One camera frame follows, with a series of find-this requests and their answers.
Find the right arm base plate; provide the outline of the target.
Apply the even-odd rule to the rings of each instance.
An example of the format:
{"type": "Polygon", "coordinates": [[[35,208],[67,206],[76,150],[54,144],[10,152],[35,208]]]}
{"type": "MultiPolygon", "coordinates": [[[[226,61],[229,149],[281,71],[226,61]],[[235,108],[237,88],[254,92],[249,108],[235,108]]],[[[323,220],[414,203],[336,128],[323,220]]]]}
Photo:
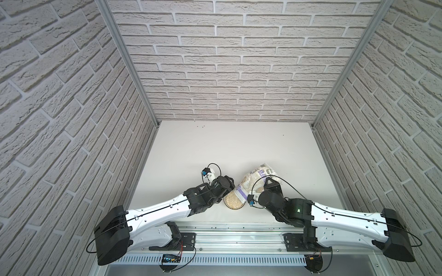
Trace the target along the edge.
{"type": "Polygon", "coordinates": [[[305,237],[301,233],[284,233],[285,248],[287,252],[331,252],[331,247],[319,245],[316,238],[305,237]]]}

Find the white oats bag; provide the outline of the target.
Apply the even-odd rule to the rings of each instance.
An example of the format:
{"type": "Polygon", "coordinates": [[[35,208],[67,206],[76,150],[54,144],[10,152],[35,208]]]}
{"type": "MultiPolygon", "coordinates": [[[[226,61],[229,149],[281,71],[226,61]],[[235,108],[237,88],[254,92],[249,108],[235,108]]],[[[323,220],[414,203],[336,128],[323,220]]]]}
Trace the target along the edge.
{"type": "Polygon", "coordinates": [[[258,197],[264,191],[266,179],[271,177],[276,180],[273,176],[277,176],[276,171],[264,163],[246,174],[242,182],[233,190],[234,195],[242,204],[245,204],[247,197],[252,194],[254,199],[258,200],[258,197]]]}

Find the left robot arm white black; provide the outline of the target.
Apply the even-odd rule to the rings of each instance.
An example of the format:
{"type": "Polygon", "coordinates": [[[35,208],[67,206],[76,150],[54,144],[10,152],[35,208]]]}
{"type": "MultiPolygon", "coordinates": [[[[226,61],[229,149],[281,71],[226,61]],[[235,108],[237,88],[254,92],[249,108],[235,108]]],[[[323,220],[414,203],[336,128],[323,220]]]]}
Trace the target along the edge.
{"type": "Polygon", "coordinates": [[[210,177],[208,183],[151,207],[112,208],[93,230],[98,265],[117,261],[131,250],[175,249],[181,238],[175,220],[205,212],[234,188],[229,176],[210,177]]]}

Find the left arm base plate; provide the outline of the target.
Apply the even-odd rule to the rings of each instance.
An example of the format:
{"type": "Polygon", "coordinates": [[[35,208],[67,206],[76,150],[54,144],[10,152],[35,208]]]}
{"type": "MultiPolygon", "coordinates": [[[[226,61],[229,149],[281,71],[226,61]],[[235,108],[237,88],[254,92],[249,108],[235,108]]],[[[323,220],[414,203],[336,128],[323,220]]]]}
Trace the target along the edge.
{"type": "Polygon", "coordinates": [[[196,241],[196,234],[193,232],[173,233],[172,240],[163,247],[149,247],[150,251],[193,251],[196,241]]]}

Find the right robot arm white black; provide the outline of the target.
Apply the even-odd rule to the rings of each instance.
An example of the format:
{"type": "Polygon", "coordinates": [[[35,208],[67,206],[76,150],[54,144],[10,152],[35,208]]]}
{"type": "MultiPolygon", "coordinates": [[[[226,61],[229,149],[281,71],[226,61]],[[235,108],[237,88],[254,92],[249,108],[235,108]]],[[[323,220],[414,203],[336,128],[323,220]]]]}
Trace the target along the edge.
{"type": "Polygon", "coordinates": [[[411,233],[405,221],[393,209],[380,213],[354,212],[332,208],[300,198],[283,195],[276,175],[262,177],[263,191],[258,204],[276,221],[303,230],[302,246],[308,251],[334,246],[365,247],[379,250],[390,259],[415,262],[411,233]]]}

